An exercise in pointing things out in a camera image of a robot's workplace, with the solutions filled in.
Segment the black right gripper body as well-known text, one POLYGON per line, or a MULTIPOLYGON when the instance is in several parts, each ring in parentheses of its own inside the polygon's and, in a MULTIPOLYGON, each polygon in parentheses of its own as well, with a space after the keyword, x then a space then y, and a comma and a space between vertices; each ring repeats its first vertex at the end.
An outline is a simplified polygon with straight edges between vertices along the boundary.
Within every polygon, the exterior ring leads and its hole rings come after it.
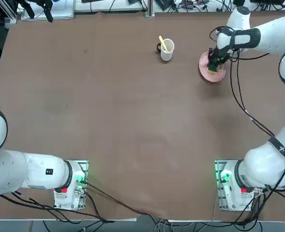
POLYGON ((212 57, 215 62, 226 62, 230 59, 230 55, 228 53, 221 52, 218 47, 213 50, 212 57))

